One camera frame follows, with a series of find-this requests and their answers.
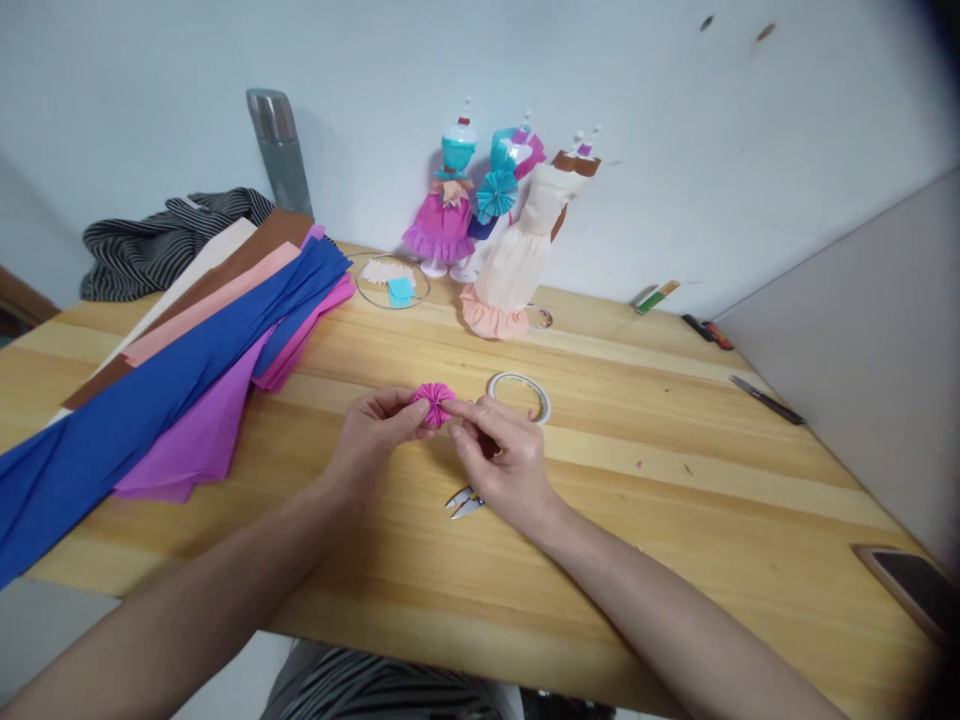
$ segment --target peach paper dress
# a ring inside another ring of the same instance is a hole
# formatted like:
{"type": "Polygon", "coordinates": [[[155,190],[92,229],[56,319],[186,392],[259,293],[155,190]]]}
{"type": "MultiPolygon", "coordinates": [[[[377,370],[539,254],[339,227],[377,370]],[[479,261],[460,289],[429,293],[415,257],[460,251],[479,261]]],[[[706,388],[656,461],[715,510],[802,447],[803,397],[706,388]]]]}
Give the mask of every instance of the peach paper dress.
{"type": "Polygon", "coordinates": [[[526,306],[540,285],[550,254],[550,232],[563,208],[589,180],[544,163],[533,169],[520,219],[495,241],[477,281],[460,293],[464,320],[474,333],[508,340],[527,332],[526,306]]]}

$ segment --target scissors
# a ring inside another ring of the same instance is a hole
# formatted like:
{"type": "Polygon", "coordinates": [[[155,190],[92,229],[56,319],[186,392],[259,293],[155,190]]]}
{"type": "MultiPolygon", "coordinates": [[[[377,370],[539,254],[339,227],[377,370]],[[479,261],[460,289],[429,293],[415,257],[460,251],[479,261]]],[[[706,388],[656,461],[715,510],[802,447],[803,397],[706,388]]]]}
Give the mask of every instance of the scissors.
{"type": "Polygon", "coordinates": [[[464,515],[469,515],[474,510],[479,510],[484,506],[483,498],[479,497],[474,491],[473,488],[467,485],[462,490],[458,491],[456,495],[447,500],[447,504],[444,507],[456,507],[453,515],[450,516],[451,520],[456,520],[458,517],[463,517],[464,515]]]}

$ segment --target black and white striped fabric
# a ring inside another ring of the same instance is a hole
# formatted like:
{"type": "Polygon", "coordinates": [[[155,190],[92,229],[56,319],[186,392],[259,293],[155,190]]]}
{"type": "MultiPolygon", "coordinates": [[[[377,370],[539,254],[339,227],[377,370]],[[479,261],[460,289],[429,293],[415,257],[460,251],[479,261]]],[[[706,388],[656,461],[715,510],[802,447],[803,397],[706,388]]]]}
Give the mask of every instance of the black and white striped fabric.
{"type": "Polygon", "coordinates": [[[193,193],[167,200],[146,220],[101,220],[83,233],[95,264],[80,285],[83,300],[126,302],[166,290],[207,240],[242,217],[260,225],[273,204],[256,190],[193,193]]]}
{"type": "Polygon", "coordinates": [[[468,675],[343,648],[325,650],[307,668],[288,678],[281,673],[264,718],[501,717],[490,685],[468,675]]]}

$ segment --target gray partition wall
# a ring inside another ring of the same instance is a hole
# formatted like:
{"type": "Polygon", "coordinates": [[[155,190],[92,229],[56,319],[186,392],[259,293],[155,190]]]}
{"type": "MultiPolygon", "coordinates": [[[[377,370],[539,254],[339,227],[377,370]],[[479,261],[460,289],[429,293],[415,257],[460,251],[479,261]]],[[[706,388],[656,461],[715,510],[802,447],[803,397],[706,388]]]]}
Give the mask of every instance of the gray partition wall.
{"type": "Polygon", "coordinates": [[[739,350],[944,565],[960,549],[960,171],[721,315],[739,350]]]}

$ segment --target forearm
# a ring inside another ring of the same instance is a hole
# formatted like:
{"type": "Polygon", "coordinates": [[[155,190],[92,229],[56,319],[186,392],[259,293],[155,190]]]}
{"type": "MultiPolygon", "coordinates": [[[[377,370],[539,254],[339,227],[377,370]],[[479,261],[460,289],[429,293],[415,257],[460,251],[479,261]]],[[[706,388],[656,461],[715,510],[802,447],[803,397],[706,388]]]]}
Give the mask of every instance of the forearm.
{"type": "Polygon", "coordinates": [[[172,715],[243,648],[349,528],[360,504],[348,490],[331,488],[318,481],[135,593],[6,712],[11,718],[172,715]]]}
{"type": "Polygon", "coordinates": [[[530,536],[697,717],[843,717],[700,591],[562,501],[530,536]]]}

